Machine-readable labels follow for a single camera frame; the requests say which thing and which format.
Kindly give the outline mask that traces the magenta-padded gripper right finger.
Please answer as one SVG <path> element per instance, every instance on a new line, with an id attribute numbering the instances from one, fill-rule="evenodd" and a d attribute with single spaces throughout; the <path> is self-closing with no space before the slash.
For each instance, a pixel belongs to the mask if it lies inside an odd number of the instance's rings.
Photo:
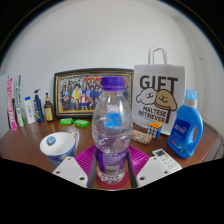
<path id="1" fill-rule="evenodd" d="M 133 146 L 129 147 L 127 160 L 132 188 L 143 187 L 169 174 L 158 158 L 149 157 Z"/>

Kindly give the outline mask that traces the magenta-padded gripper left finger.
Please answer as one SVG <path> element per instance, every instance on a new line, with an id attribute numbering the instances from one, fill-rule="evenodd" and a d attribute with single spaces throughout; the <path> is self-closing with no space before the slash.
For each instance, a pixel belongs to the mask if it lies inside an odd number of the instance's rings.
<path id="1" fill-rule="evenodd" d="M 92 188 L 96 173 L 96 147 L 91 146 L 75 157 L 66 157 L 53 174 L 84 188 Z"/>

